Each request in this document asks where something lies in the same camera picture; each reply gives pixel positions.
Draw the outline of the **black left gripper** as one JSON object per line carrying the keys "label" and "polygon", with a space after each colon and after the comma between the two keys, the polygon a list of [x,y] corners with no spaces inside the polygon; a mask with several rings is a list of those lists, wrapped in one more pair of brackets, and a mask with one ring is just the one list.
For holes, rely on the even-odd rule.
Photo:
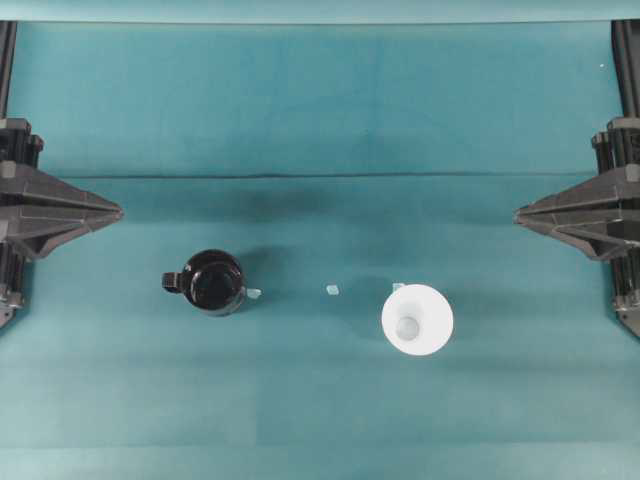
{"label": "black left gripper", "polygon": [[18,214],[1,221],[1,319],[11,320],[24,305],[27,259],[46,258],[56,248],[115,224],[119,205],[37,169],[44,141],[24,119],[1,124],[1,194],[17,204],[99,212]]}

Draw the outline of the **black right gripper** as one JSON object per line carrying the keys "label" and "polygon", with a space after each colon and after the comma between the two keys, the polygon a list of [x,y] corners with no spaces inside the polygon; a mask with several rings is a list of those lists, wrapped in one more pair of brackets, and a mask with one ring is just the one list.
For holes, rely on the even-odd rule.
{"label": "black right gripper", "polygon": [[612,304],[618,320],[639,333],[639,236],[609,233],[614,222],[562,223],[553,215],[639,198],[639,119],[617,117],[591,139],[598,173],[585,182],[514,212],[514,223],[572,246],[594,261],[610,261]]}

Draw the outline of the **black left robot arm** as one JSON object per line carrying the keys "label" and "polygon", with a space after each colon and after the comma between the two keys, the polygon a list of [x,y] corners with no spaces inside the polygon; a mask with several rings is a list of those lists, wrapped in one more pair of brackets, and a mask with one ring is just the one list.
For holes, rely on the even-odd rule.
{"label": "black left robot arm", "polygon": [[41,137],[7,116],[17,23],[1,23],[1,324],[24,306],[29,262],[119,221],[123,210],[38,168]]}

